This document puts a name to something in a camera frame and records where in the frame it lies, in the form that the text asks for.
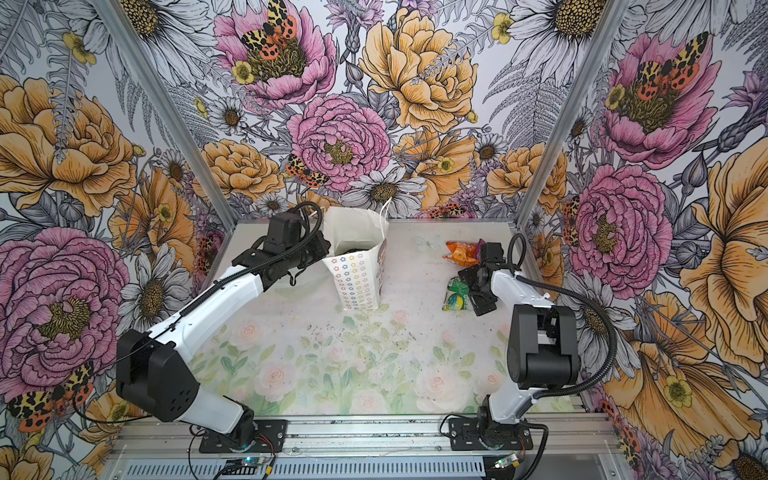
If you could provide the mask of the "white patterned paper bag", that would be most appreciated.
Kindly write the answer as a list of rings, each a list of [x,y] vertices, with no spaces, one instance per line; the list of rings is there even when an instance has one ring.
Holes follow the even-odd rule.
[[[330,243],[323,263],[346,311],[375,310],[381,303],[389,222],[388,204],[378,211],[331,207],[322,226]]]

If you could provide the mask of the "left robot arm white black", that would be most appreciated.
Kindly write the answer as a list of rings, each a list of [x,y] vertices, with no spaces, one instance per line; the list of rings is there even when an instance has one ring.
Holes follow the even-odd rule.
[[[233,450],[248,449],[257,438],[252,409],[202,387],[190,363],[238,310],[329,251],[322,234],[286,249],[260,238],[180,311],[147,332],[130,329],[121,335],[116,393],[162,422],[197,425],[222,437]]]

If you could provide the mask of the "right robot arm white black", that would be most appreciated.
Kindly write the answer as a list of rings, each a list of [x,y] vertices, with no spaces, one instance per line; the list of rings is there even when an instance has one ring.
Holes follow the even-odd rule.
[[[481,316],[503,303],[511,311],[506,347],[510,381],[486,396],[477,413],[477,441],[488,449],[528,448],[520,437],[525,415],[546,393],[577,383],[580,359],[572,310],[555,305],[520,273],[480,264],[463,269],[473,311]]]

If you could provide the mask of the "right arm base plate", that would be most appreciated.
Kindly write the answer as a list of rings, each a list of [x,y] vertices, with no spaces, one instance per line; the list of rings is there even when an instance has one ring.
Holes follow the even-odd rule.
[[[447,436],[452,451],[530,451],[533,440],[520,424],[482,424],[476,417],[448,416],[440,432]]]

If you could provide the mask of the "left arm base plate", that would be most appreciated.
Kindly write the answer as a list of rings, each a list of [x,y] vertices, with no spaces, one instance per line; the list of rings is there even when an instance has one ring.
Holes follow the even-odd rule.
[[[225,453],[280,453],[287,437],[289,422],[282,419],[256,419],[237,426],[230,434],[206,430],[199,452]]]

